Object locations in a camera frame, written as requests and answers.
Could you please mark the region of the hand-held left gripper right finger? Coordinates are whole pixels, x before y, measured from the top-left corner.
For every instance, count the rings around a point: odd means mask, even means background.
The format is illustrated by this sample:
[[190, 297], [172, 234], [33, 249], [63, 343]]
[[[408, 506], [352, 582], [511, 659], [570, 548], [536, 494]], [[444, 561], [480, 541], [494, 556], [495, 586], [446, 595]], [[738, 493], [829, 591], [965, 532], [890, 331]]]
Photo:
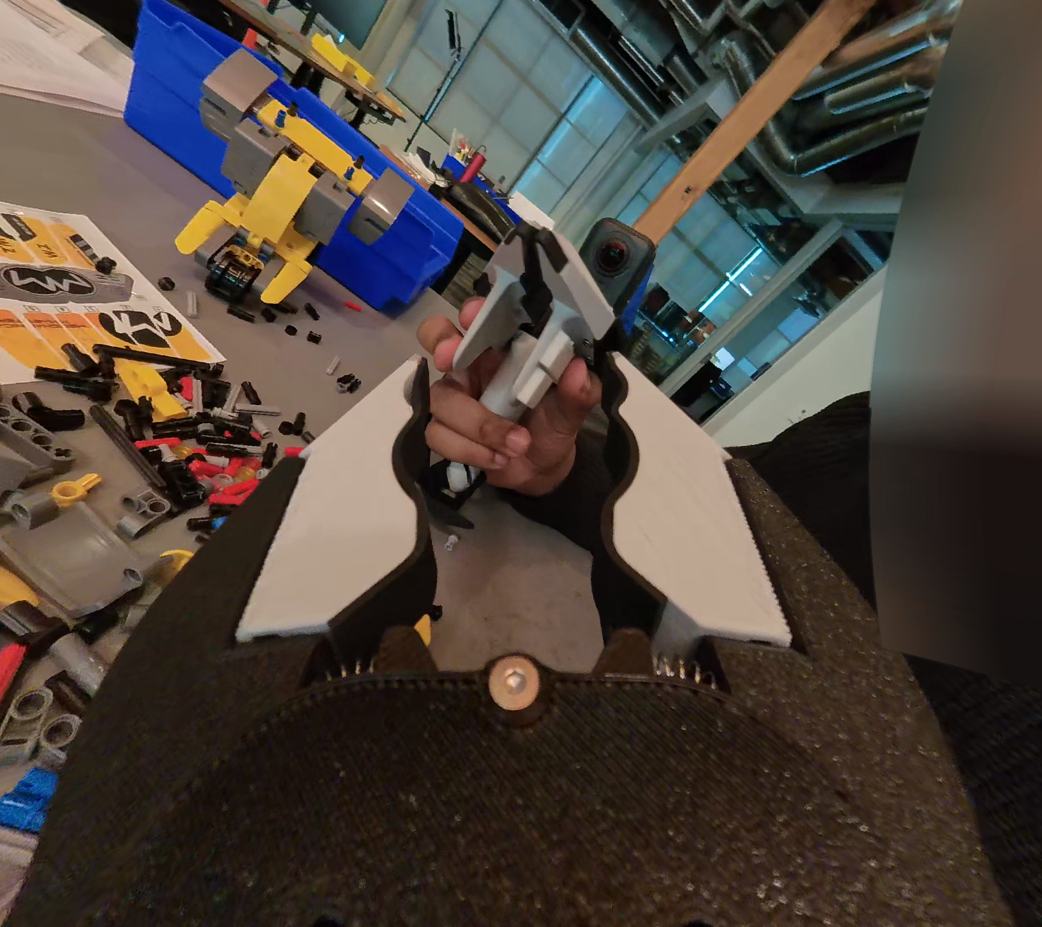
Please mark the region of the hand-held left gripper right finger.
[[729, 455], [620, 353], [602, 368], [609, 490], [596, 551], [606, 635], [652, 652], [703, 638], [790, 647], [786, 613], [727, 465]]

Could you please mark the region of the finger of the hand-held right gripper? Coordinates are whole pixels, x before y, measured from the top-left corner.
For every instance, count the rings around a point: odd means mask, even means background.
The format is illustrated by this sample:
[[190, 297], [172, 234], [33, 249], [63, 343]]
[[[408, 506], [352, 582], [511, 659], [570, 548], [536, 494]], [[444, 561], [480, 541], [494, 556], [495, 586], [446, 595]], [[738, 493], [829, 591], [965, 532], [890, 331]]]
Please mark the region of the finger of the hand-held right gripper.
[[594, 353], [615, 312], [573, 247], [551, 230], [522, 221], [519, 343], [563, 333], [573, 353]]
[[488, 268], [475, 286], [488, 289], [488, 295], [454, 354], [455, 372], [489, 348], [500, 350], [518, 332], [534, 334], [543, 325], [543, 276], [523, 272], [516, 277], [506, 269]]

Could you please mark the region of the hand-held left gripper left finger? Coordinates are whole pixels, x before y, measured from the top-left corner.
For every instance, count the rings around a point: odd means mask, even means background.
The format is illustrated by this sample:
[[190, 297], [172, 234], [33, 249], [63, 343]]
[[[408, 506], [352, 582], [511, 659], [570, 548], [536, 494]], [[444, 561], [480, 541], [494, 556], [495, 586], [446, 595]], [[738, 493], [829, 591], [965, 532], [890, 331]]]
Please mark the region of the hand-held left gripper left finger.
[[430, 464], [426, 359], [415, 355], [311, 443], [235, 631], [376, 647], [436, 600], [420, 478]]

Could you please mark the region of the person's right hand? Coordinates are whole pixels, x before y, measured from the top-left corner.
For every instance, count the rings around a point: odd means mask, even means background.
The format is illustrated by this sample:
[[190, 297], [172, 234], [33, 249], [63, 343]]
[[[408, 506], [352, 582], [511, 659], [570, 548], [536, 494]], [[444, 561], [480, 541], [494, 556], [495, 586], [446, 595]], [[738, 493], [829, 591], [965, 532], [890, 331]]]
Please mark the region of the person's right hand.
[[483, 305], [465, 301], [455, 321], [444, 315], [424, 319], [419, 344], [443, 373], [429, 393], [428, 448], [452, 462], [482, 471], [491, 485], [527, 496], [559, 488], [576, 458], [576, 440], [601, 400], [601, 383], [580, 357], [573, 358], [538, 406], [519, 420], [489, 411], [481, 398], [502, 365], [500, 351], [488, 350], [463, 370], [454, 356], [465, 332]]

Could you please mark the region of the pile of toy building parts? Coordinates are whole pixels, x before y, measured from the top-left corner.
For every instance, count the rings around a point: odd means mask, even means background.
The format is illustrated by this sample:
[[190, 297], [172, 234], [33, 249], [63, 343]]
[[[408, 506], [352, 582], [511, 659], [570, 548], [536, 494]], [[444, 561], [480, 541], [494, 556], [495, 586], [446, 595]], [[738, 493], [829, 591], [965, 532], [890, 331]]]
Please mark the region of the pile of toy building parts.
[[65, 369], [38, 378], [88, 399], [52, 407], [33, 389], [2, 399], [2, 768], [55, 777], [110, 668], [95, 649], [126, 635], [193, 555], [137, 544], [177, 517], [205, 542], [281, 459], [315, 434], [222, 364], [102, 347], [92, 357], [60, 314]]

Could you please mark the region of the yellow grey toy vehicle model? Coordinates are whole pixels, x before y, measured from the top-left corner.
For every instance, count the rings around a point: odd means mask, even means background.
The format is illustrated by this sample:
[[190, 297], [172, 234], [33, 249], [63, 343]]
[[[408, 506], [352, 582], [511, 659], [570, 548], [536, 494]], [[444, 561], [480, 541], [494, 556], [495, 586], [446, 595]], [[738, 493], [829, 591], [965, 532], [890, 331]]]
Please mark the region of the yellow grey toy vehicle model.
[[203, 81], [202, 123], [226, 143], [221, 172], [234, 187], [206, 203], [175, 239], [195, 255], [219, 237], [206, 260], [204, 287], [230, 312], [270, 264], [278, 271], [260, 301], [280, 306], [311, 274], [311, 257], [342, 228], [373, 245], [410, 204], [415, 182], [391, 167], [378, 177], [313, 125], [295, 104], [276, 100], [276, 75], [240, 48]]

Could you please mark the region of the wooden background desk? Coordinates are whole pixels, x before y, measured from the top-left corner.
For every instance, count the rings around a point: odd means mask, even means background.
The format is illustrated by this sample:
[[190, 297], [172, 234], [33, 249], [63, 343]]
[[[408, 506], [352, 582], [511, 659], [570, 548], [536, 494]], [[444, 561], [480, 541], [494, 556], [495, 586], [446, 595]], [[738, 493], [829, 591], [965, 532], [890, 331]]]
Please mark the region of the wooden background desk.
[[365, 71], [357, 62], [343, 52], [340, 52], [340, 59], [334, 59], [333, 52], [338, 48], [332, 45], [315, 48], [319, 41], [317, 37], [306, 37], [291, 28], [277, 14], [268, 11], [260, 3], [251, 0], [216, 1], [246, 22], [258, 37], [265, 37], [271, 45], [298, 58], [299, 65], [291, 78], [293, 87], [307, 87], [319, 94], [326, 80], [342, 87], [346, 100], [354, 107], [348, 122], [353, 128], [359, 130], [367, 119], [384, 126], [394, 126], [405, 120], [405, 112], [395, 100], [359, 78]]

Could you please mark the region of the yellow sticker sheet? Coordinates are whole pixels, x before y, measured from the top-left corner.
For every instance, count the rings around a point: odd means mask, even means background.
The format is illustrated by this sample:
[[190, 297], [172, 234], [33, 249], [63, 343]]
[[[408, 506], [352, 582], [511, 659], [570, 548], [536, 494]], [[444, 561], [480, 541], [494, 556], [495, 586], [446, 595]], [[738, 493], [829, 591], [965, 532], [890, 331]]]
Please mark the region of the yellow sticker sheet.
[[64, 344], [167, 357], [224, 356], [84, 215], [1, 204], [1, 381], [68, 369]]

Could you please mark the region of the blue plastic bin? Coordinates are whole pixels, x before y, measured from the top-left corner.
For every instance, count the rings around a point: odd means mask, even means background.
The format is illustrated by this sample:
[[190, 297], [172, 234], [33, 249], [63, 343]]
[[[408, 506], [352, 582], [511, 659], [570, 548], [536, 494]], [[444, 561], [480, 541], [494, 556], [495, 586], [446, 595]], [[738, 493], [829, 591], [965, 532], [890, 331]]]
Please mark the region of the blue plastic bin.
[[[234, 187], [221, 169], [226, 143], [203, 125], [199, 106], [203, 81], [240, 48], [231, 37], [164, 0], [141, 0], [135, 68], [125, 122], [218, 191], [219, 202], [234, 195]], [[295, 104], [304, 118], [346, 152], [363, 157], [373, 176], [393, 167], [411, 180], [386, 159], [371, 140], [349, 126], [315, 94], [292, 87], [275, 72], [272, 62], [255, 55], [276, 75], [272, 86], [276, 100]], [[396, 314], [408, 307], [442, 276], [456, 252], [463, 230], [460, 217], [426, 189], [416, 185], [410, 204], [381, 239], [365, 245], [342, 228], [330, 245], [321, 246], [313, 254], [312, 270], [324, 271], [374, 309]]]

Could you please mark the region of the white paper sheets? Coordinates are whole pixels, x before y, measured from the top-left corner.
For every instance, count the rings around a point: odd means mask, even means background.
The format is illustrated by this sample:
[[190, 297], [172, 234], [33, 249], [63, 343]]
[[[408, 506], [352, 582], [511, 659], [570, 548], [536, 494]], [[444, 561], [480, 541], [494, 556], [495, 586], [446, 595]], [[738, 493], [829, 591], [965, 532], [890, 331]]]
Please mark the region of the white paper sheets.
[[1, 0], [1, 91], [7, 96], [121, 117], [131, 51], [59, 0]]

